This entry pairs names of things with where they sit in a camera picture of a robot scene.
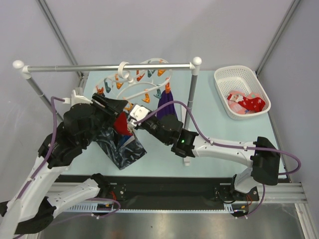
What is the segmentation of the red sock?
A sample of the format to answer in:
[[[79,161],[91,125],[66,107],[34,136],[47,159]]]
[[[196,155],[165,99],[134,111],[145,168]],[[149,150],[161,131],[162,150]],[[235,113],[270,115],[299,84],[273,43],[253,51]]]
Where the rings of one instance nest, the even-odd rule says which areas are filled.
[[[132,136],[133,134],[128,130],[127,117],[125,112],[121,112],[116,118],[113,128],[118,134]]]

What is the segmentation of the white round clip hanger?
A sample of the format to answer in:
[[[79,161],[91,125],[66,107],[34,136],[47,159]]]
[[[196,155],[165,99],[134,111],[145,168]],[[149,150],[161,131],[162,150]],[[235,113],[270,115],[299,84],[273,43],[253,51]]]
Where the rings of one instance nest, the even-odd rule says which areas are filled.
[[[172,70],[142,69],[124,70],[110,74],[97,81],[93,92],[116,100],[126,100],[126,110],[134,103],[149,104],[152,99],[161,100],[162,96],[170,93]]]

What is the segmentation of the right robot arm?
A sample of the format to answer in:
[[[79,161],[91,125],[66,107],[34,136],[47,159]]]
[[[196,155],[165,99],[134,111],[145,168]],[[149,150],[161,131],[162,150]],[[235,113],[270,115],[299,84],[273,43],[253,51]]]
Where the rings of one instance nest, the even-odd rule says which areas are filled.
[[[129,117],[129,123],[136,129],[144,129],[158,141],[171,146],[171,151],[180,157],[212,157],[233,161],[246,169],[232,178],[230,195],[243,199],[254,187],[264,184],[276,186],[279,177],[280,154],[265,137],[253,142],[217,142],[204,139],[199,133],[183,129],[183,123],[173,115],[162,119],[155,116],[143,119]]]

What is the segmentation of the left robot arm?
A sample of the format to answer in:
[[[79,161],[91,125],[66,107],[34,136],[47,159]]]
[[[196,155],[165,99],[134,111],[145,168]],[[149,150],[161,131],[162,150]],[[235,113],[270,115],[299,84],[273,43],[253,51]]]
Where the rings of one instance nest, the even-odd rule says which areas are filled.
[[[110,183],[100,173],[65,192],[54,196],[46,194],[101,130],[113,127],[127,103],[94,93],[91,100],[72,105],[60,124],[53,120],[53,132],[39,148],[35,164],[20,191],[11,200],[0,204],[2,239],[36,234],[59,214],[85,200],[111,200]]]

